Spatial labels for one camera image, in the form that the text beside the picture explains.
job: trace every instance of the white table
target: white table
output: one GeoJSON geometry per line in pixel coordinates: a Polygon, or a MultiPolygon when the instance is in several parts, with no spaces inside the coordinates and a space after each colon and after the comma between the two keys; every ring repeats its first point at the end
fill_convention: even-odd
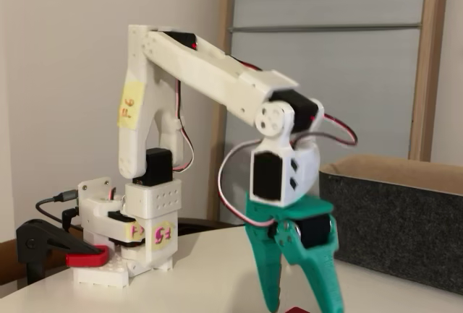
{"type": "MultiPolygon", "coordinates": [[[[336,263],[347,313],[462,313],[463,296],[336,263]]],[[[279,312],[320,310],[298,267],[284,262],[279,312]]],[[[0,300],[8,313],[267,312],[243,228],[183,236],[172,271],[151,271],[124,289],[78,285],[65,270],[0,300]]]]}

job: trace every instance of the wooden frame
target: wooden frame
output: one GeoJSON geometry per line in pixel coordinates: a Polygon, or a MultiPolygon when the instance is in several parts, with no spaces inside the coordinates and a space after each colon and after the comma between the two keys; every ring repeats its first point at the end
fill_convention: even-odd
{"type": "MultiPolygon", "coordinates": [[[[218,44],[225,53],[230,53],[232,34],[229,27],[233,24],[234,0],[220,0],[218,44]]],[[[218,220],[219,200],[217,189],[218,168],[224,158],[226,109],[214,103],[212,110],[211,159],[209,161],[208,219],[218,220]]]]}
{"type": "MultiPolygon", "coordinates": [[[[220,0],[219,45],[230,52],[233,24],[234,0],[220,0]]],[[[446,0],[424,0],[418,50],[415,99],[413,103],[412,126],[410,131],[409,159],[430,160],[433,142],[434,114],[441,62],[443,17],[446,0]]],[[[219,200],[217,172],[224,156],[226,109],[213,106],[211,160],[209,165],[208,219],[218,220],[219,200]]]]}
{"type": "Polygon", "coordinates": [[[409,159],[430,161],[446,0],[424,0],[409,159]]]}

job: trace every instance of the red object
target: red object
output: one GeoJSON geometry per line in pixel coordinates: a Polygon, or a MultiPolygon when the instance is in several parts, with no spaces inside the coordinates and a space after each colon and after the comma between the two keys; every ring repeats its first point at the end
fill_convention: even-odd
{"type": "Polygon", "coordinates": [[[299,308],[299,307],[293,307],[289,311],[286,311],[286,313],[310,313],[310,312],[307,312],[304,309],[299,308]]]}
{"type": "Polygon", "coordinates": [[[70,267],[100,267],[109,260],[107,246],[95,246],[101,250],[99,254],[66,254],[66,266],[70,267]]]}

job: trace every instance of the pink label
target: pink label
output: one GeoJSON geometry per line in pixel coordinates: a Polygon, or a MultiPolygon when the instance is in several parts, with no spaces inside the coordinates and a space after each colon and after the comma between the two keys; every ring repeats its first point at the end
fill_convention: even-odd
{"type": "Polygon", "coordinates": [[[163,228],[162,226],[154,231],[155,244],[161,244],[164,239],[171,239],[171,228],[163,228]]]}

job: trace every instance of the handwritten label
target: handwritten label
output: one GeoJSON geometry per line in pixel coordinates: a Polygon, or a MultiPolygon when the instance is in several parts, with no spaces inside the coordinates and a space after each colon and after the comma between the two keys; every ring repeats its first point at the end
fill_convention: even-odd
{"type": "Polygon", "coordinates": [[[117,126],[135,130],[137,128],[138,116],[143,103],[145,85],[138,80],[128,80],[122,91],[117,126]]]}
{"type": "Polygon", "coordinates": [[[153,249],[163,249],[173,237],[175,225],[163,221],[153,227],[153,249]]]}
{"type": "Polygon", "coordinates": [[[145,238],[145,229],[137,222],[125,224],[125,236],[131,242],[140,242],[145,238]]]}

